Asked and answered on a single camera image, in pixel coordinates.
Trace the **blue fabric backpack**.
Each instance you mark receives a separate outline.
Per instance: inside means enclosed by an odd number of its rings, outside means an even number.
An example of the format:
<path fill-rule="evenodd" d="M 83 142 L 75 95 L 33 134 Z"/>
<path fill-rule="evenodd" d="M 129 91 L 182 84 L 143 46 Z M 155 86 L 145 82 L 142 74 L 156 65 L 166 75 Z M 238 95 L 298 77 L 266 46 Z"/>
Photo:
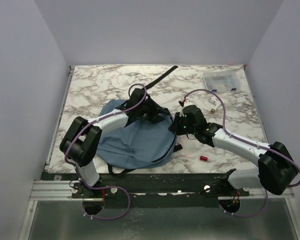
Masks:
<path fill-rule="evenodd" d="M 169 131 L 172 123 L 169 111 L 162 122 L 151 124 L 140 119 L 113 130 L 101 137 L 96 156 L 107 163 L 111 175 L 114 167 L 122 169 L 123 175 L 136 169 L 163 166 L 171 160 L 173 152 L 180 150 L 176 136 Z"/>

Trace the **red cap glue stick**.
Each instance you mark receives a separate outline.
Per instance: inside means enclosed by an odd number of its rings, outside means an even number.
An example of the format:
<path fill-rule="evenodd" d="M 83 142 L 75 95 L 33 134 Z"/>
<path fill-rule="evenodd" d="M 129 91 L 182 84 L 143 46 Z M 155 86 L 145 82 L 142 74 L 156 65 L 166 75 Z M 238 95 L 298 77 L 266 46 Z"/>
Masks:
<path fill-rule="evenodd" d="M 199 157 L 199 159 L 200 159 L 201 161 L 203 161 L 203 162 L 210 162 L 210 161 L 211 161 L 209 157 L 203 156 L 203 155 L 201 155 L 201 156 Z"/>

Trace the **red white small box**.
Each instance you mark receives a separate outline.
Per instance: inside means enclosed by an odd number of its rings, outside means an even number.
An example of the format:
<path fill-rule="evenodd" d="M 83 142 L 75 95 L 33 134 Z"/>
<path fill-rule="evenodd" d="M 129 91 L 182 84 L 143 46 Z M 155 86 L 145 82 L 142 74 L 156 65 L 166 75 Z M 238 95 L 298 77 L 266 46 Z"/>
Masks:
<path fill-rule="evenodd" d="M 176 136 L 176 142 L 175 142 L 175 145 L 176 145 L 176 146 L 179 146 L 179 145 L 180 145 L 180 137 L 179 137 L 179 136 Z"/>

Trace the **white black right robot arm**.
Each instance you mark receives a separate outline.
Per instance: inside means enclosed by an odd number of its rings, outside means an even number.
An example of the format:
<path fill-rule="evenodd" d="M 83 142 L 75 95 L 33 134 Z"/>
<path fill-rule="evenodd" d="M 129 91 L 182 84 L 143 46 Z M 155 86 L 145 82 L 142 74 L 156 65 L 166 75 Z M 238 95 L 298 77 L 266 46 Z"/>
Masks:
<path fill-rule="evenodd" d="M 231 169 L 225 174 L 220 191 L 226 196 L 243 188 L 264 188 L 274 195 L 281 195 L 297 176 L 297 167 L 283 143 L 252 141 L 230 133 L 220 124 L 207 122 L 195 105 L 177 112 L 169 131 L 177 136 L 193 135 L 204 145 L 229 151 L 255 165 L 251 169 Z"/>

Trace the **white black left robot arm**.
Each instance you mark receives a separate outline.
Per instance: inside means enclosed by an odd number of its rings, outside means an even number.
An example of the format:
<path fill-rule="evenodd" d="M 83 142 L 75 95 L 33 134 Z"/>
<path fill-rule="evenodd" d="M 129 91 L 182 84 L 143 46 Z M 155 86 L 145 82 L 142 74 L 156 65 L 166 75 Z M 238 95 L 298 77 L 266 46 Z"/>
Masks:
<path fill-rule="evenodd" d="M 59 146 L 66 163 L 74 167 L 84 183 L 83 191 L 91 198 L 101 191 L 100 175 L 93 163 L 100 139 L 116 129 L 129 126 L 137 120 L 157 124 L 169 115 L 167 108 L 159 106 L 144 89 L 136 88 L 128 100 L 111 112 L 92 118 L 76 117 Z"/>

